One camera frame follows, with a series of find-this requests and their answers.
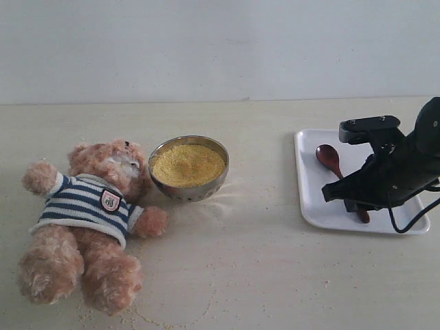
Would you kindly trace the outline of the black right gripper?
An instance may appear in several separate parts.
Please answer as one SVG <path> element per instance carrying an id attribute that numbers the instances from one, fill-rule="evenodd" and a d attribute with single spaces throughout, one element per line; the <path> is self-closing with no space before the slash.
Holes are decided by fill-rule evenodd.
<path id="1" fill-rule="evenodd" d="M 362 195 L 341 170 L 332 172 L 338 180 L 321 188 L 326 202 L 342 200 L 347 212 L 400 206 L 439 183 L 439 136 L 411 133 L 390 152 L 368 157 L 362 166 Z"/>

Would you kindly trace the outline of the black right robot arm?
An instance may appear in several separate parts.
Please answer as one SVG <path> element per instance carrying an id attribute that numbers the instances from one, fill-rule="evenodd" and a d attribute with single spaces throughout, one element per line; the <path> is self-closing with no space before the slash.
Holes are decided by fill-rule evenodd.
<path id="1" fill-rule="evenodd" d="M 419 112 L 414 129 L 404 135 L 393 115 L 340 123 L 339 140 L 368 143 L 373 150 L 362 167 L 322 188 L 325 201 L 350 200 L 368 210 L 403 205 L 439 178 L 439 98 Z"/>

